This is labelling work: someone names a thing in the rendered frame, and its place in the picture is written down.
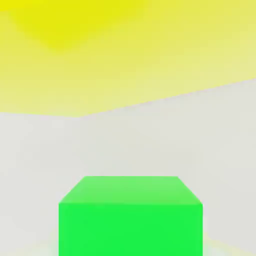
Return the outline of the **small green cube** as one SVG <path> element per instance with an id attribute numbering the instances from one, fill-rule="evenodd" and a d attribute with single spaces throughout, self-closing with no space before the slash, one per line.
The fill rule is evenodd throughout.
<path id="1" fill-rule="evenodd" d="M 58 256 L 203 256 L 203 205 L 176 176 L 86 176 L 59 202 Z"/>

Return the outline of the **large yellow box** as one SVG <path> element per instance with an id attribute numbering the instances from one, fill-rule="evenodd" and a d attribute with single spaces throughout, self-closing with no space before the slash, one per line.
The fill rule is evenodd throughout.
<path id="1" fill-rule="evenodd" d="M 256 78 L 256 0 L 0 0 L 0 113 L 79 117 Z"/>

